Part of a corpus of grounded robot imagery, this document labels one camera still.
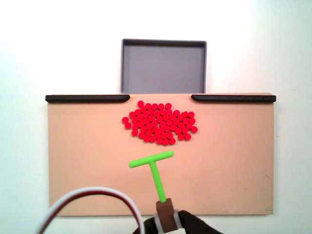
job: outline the green t-shaped tool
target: green t-shaped tool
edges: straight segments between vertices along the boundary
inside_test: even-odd
[[[144,157],[144,158],[141,158],[141,159],[138,159],[129,163],[130,168],[142,166],[145,164],[150,165],[160,202],[166,202],[167,198],[165,195],[164,188],[162,187],[156,161],[172,157],[173,155],[174,155],[173,151],[166,151],[157,155]]]

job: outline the white cable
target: white cable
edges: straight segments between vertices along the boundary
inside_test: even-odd
[[[68,194],[64,195],[49,209],[48,213],[46,214],[45,218],[42,220],[38,230],[35,233],[42,234],[44,230],[48,227],[48,225],[51,223],[53,218],[57,215],[57,213],[60,212],[61,209],[66,204],[71,202],[72,200],[75,200],[77,198],[87,196],[87,195],[97,195],[97,194],[115,196],[123,200],[129,206],[131,211],[134,213],[136,220],[138,222],[139,228],[140,228],[140,233],[145,234],[142,216],[137,206],[135,205],[135,203],[131,200],[131,198],[129,198],[126,194],[118,190],[105,188],[105,187],[86,187],[86,188],[73,190],[69,192]]]

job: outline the beige platform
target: beige platform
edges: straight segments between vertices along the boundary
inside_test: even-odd
[[[193,111],[198,132],[174,146],[132,137],[121,119],[139,100]],[[150,168],[130,169],[128,163],[173,150],[172,158],[157,165],[175,208],[195,215],[272,214],[273,118],[273,103],[199,103],[188,94],[131,95],[124,103],[49,103],[50,205],[71,190],[104,186],[126,193],[143,215],[152,215],[158,197]],[[121,201],[97,195],[60,213],[130,214]]]

